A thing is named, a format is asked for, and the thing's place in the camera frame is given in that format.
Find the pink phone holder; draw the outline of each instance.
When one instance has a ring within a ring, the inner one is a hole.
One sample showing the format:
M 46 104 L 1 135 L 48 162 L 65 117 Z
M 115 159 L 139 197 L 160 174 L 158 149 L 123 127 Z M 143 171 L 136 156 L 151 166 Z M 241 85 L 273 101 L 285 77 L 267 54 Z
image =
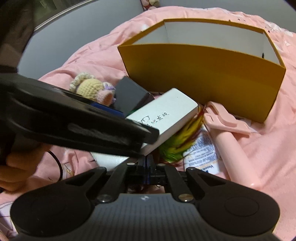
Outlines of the pink phone holder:
M 223 159 L 230 180 L 259 190 L 262 187 L 261 181 L 246 153 L 232 135 L 232 132 L 249 135 L 251 130 L 248 125 L 235 119 L 223 105 L 212 101 L 208 102 L 205 108 L 204 120 Z

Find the gray ribbed panel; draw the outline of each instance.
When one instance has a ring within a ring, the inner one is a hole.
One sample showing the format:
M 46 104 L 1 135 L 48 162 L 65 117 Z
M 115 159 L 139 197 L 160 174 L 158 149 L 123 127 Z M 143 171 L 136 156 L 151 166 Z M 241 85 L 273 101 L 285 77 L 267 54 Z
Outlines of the gray ribbed panel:
M 13 241 L 278 241 L 271 233 L 256 237 L 223 234 L 205 223 L 195 207 L 175 201 L 171 194 L 120 194 L 110 204 L 96 206 L 77 230 L 53 237 L 20 235 Z

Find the white box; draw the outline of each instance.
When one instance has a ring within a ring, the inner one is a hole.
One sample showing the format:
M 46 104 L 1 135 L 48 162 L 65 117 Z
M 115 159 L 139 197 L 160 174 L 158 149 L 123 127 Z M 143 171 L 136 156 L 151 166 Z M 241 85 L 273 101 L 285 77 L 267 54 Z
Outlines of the white box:
M 173 88 L 129 115 L 127 119 L 159 129 L 160 134 L 158 140 L 152 145 L 143 144 L 141 153 L 145 156 L 148 155 L 180 130 L 186 122 L 197 114 L 197 106 L 194 100 Z M 106 167 L 108 171 L 113 170 L 120 163 L 130 159 L 130 157 L 126 156 L 114 156 L 94 152 L 92 152 L 92 155 L 98 165 Z

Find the blue object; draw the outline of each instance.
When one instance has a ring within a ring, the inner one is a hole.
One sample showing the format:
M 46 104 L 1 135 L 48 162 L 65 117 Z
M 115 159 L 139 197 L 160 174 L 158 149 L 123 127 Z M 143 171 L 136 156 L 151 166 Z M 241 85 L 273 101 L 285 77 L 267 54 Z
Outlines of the blue object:
M 104 111 L 107 111 L 107 112 L 109 112 L 112 115 L 116 115 L 118 117 L 125 118 L 124 114 L 121 111 L 114 110 L 114 109 L 112 109 L 112 108 L 110 108 L 108 106 L 99 104 L 97 102 L 91 103 L 91 106 L 96 107 L 96 108 L 101 109 L 101 110 L 104 110 Z

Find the black cable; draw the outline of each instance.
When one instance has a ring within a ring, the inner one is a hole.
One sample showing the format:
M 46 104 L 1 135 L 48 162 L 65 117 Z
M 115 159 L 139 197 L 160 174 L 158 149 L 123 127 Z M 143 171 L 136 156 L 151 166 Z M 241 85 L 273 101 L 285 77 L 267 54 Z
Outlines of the black cable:
M 48 151 L 49 154 L 51 154 L 51 156 L 55 159 L 55 161 L 57 162 L 57 164 L 59 165 L 59 179 L 58 182 L 61 181 L 63 179 L 63 168 L 61 163 L 59 162 L 58 158 L 56 157 L 55 154 L 53 154 L 52 151 Z

